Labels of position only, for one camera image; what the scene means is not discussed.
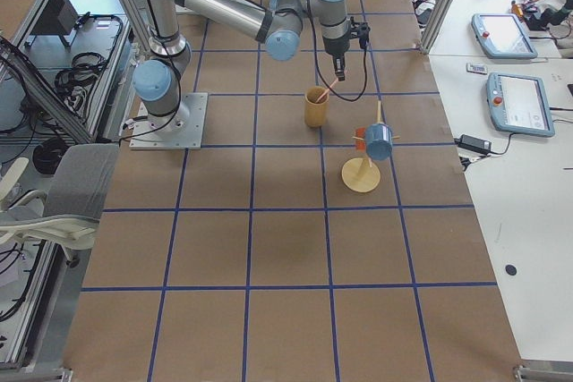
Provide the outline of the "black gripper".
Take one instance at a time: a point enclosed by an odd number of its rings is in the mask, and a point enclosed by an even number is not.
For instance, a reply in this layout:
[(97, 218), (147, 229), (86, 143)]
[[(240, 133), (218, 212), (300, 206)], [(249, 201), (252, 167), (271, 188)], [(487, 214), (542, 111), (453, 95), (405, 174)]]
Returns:
[(338, 38), (322, 37), (325, 51), (331, 55), (334, 73), (339, 82), (346, 79), (346, 60), (344, 55), (350, 48), (349, 33)]

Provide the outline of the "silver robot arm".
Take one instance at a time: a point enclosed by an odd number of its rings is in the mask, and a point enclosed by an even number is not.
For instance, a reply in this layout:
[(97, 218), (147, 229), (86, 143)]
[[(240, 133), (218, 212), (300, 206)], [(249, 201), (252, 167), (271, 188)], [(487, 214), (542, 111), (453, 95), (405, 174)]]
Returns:
[(161, 43), (177, 35), (175, 7), (179, 5), (237, 30), (266, 47), (270, 57), (287, 61), (297, 52), (303, 18), (321, 26), (326, 53), (332, 56), (336, 77), (346, 76), (345, 54), (351, 38), (346, 0), (277, 0), (269, 10), (251, 0), (149, 0), (152, 37)]

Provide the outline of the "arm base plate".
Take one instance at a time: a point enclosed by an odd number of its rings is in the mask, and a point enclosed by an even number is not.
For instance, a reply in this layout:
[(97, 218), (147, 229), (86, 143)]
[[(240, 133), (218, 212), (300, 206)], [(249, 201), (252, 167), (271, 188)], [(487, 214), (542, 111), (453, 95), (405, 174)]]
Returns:
[(148, 115), (140, 102), (138, 115), (147, 119), (137, 122), (133, 128), (134, 138), (129, 147), (133, 150), (200, 149), (208, 105), (207, 92), (183, 94), (175, 118), (172, 115), (160, 118)]

